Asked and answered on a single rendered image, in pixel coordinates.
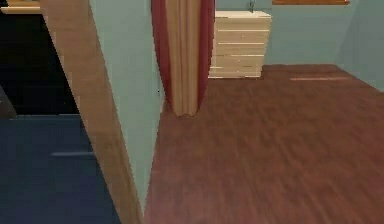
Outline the red and tan surfboard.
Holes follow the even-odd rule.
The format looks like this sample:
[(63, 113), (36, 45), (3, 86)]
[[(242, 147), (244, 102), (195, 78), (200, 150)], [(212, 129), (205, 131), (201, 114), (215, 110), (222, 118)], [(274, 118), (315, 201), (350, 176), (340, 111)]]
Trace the red and tan surfboard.
[(193, 116), (208, 82), (215, 0), (151, 0), (151, 16), (165, 99), (176, 115)]

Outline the pale wooden chest of drawers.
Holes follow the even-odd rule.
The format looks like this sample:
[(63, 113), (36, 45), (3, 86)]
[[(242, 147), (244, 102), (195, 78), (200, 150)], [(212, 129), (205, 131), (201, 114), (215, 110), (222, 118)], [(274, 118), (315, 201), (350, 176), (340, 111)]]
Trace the pale wooden chest of drawers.
[(272, 16), (262, 11), (216, 11), (210, 78), (259, 78)]

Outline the brown framed window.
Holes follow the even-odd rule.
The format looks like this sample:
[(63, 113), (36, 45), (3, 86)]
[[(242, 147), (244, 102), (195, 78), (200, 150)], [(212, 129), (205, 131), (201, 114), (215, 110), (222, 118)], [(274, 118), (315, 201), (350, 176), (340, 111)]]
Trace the brown framed window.
[(273, 5), (348, 5), (350, 0), (272, 0)]

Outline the pale wooden shelf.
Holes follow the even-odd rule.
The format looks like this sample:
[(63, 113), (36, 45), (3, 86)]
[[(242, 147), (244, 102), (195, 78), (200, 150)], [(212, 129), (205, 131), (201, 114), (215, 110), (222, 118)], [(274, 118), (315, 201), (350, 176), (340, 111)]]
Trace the pale wooden shelf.
[(40, 0), (0, 0), (4, 14), (40, 14)]

